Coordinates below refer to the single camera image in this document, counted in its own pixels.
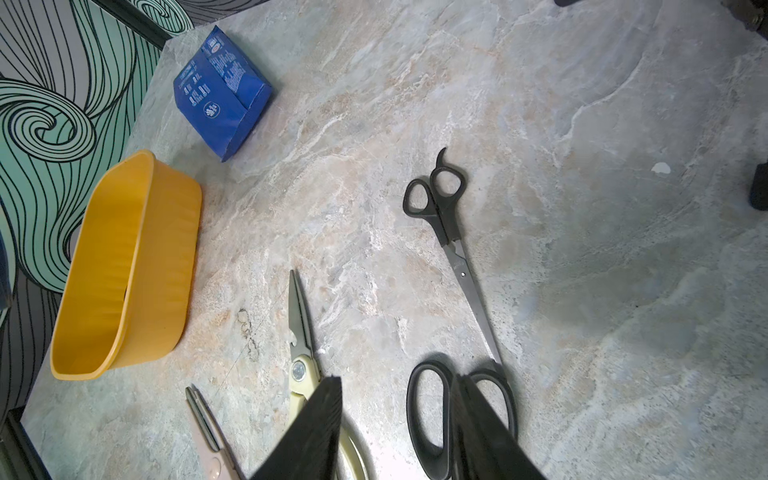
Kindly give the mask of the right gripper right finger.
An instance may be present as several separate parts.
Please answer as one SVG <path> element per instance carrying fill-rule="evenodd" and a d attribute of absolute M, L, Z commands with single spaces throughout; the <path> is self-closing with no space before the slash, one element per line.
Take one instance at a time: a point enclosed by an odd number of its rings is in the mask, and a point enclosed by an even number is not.
<path fill-rule="evenodd" d="M 459 375 L 450 390 L 454 479 L 542 479 L 475 382 Z"/>

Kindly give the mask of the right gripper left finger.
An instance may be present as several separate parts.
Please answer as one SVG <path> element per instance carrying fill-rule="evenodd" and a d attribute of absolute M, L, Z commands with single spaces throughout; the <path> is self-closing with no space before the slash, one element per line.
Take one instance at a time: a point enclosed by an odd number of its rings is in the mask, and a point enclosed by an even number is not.
<path fill-rule="evenodd" d="M 338 457 L 342 392 L 340 377 L 322 380 L 251 479 L 332 479 Z"/>

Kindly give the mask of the large black scissors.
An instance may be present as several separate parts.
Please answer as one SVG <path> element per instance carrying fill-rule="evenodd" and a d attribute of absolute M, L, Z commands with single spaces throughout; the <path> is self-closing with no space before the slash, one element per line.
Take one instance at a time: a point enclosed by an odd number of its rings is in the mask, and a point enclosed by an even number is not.
<path fill-rule="evenodd" d="M 439 380 L 440 404 L 432 404 L 427 413 L 419 400 L 422 377 L 432 374 Z M 506 428 L 518 439 L 517 408 L 512 386 L 504 367 L 496 360 L 487 360 L 472 370 L 468 377 L 476 384 L 490 383 L 502 395 L 506 411 Z M 406 391 L 406 420 L 408 433 L 417 460 L 428 479 L 450 479 L 454 460 L 452 448 L 452 418 L 450 390 L 456 373 L 448 357 L 430 356 L 411 371 Z"/>

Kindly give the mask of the yellow storage box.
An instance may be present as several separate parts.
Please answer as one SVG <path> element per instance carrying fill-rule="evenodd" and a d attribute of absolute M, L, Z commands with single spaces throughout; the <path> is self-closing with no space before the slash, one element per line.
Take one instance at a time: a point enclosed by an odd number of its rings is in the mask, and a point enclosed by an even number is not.
<path fill-rule="evenodd" d="M 88 202 L 50 347 L 65 381 L 162 358 L 185 329 L 202 211 L 190 176 L 141 150 Z"/>

